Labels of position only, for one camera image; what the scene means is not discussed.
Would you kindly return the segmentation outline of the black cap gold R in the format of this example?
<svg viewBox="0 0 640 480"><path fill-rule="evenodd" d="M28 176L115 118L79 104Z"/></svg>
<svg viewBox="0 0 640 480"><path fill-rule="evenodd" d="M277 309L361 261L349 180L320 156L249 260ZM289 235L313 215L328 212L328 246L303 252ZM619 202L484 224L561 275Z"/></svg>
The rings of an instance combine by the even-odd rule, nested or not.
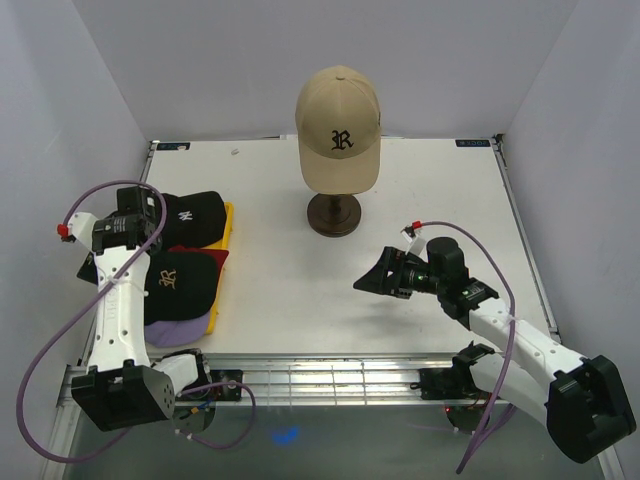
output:
<svg viewBox="0 0 640 480"><path fill-rule="evenodd" d="M156 321L181 321L207 314L215 297L186 291L186 279L179 272L177 261L169 251L150 259L145 279L144 325Z"/></svg>

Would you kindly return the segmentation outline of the black cap white NY logo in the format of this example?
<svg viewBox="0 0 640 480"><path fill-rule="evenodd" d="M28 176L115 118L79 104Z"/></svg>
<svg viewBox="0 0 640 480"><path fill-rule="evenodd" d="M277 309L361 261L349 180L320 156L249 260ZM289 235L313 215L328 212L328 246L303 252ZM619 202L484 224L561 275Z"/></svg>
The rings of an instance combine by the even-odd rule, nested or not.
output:
<svg viewBox="0 0 640 480"><path fill-rule="evenodd" d="M227 213L220 194L205 191L185 196L163 193L166 221L161 248L204 248L224 236Z"/></svg>

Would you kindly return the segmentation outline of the dark wooden stand base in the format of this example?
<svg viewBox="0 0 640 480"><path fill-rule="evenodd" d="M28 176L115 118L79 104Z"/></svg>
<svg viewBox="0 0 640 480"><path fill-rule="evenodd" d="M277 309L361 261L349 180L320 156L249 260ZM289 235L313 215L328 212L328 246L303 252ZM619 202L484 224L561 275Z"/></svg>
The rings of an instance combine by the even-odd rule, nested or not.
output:
<svg viewBox="0 0 640 480"><path fill-rule="evenodd" d="M308 203L307 220L318 234L344 237L357 229L362 209L354 195L316 194Z"/></svg>

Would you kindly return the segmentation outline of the lavender cap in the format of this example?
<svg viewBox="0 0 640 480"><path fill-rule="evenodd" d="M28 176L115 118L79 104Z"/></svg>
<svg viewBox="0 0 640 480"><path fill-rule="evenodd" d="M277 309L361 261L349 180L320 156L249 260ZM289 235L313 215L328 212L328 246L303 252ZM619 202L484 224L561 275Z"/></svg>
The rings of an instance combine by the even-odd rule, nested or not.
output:
<svg viewBox="0 0 640 480"><path fill-rule="evenodd" d="M187 345L206 334L209 321L209 314L189 320L156 321L144 327L145 340L158 348Z"/></svg>

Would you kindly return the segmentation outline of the yellow plastic tray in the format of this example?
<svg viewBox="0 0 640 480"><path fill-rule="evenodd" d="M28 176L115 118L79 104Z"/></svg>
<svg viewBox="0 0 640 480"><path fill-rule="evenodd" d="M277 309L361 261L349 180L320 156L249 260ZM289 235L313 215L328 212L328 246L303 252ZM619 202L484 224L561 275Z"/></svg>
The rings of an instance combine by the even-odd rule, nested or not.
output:
<svg viewBox="0 0 640 480"><path fill-rule="evenodd" d="M226 222L225 222L225 227L223 231L223 236L219 241L205 248L208 254L210 256L213 256L216 259L219 267L217 284L216 284L216 297L210 310L209 323L207 325L207 329L205 330L206 335L211 335L216 326L216 321L219 313L219 304L221 299L221 289L222 289L222 283L223 283L224 271L225 271L225 262L229 256L229 245L230 245L231 234L233 231L234 205L231 202L225 202L224 207L226 212Z"/></svg>

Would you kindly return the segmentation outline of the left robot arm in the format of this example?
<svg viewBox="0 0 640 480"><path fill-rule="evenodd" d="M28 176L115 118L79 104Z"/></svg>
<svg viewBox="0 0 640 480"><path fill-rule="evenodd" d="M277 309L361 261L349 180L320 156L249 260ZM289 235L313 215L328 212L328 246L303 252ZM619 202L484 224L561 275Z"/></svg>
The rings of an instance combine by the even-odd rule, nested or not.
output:
<svg viewBox="0 0 640 480"><path fill-rule="evenodd" d="M198 349L178 351L152 362L144 337L145 279L161 244L166 203L148 184L116 185L114 216L99 219L73 207L59 235L79 241L97 270L98 300L91 355L85 374L73 379L71 394L103 432L169 420L182 392L205 397L212 376Z"/></svg>

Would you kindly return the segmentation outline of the aluminium front rail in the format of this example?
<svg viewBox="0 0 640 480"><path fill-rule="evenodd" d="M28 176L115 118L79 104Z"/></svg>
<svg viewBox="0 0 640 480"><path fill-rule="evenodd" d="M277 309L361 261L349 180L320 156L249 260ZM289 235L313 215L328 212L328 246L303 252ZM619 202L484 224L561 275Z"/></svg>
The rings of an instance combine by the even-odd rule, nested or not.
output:
<svg viewBox="0 0 640 480"><path fill-rule="evenodd" d="M176 374L131 362L114 371L65 377L62 396L116 417L164 418L174 409L222 404L259 407L386 406L484 400L491 382L471 381L444 358L218 359L201 362L180 386Z"/></svg>

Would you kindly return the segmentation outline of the red cap white logo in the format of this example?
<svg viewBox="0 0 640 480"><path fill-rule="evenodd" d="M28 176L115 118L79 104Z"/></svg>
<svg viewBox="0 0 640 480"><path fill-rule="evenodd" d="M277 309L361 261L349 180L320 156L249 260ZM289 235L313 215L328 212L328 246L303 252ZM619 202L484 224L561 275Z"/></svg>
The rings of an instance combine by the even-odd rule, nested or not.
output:
<svg viewBox="0 0 640 480"><path fill-rule="evenodd" d="M176 246L169 250L177 261L177 267L186 279L186 291L207 297L216 295L219 272L218 262L205 248Z"/></svg>

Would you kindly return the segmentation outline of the beige cap black R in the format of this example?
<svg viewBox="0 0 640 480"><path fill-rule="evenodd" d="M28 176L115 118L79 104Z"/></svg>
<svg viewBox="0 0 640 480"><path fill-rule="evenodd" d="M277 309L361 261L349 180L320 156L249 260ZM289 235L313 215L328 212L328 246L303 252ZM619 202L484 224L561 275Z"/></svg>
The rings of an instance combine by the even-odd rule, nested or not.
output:
<svg viewBox="0 0 640 480"><path fill-rule="evenodd" d="M375 185L381 109L365 75L343 65L318 71L299 93L295 125L301 173L312 191L354 195Z"/></svg>

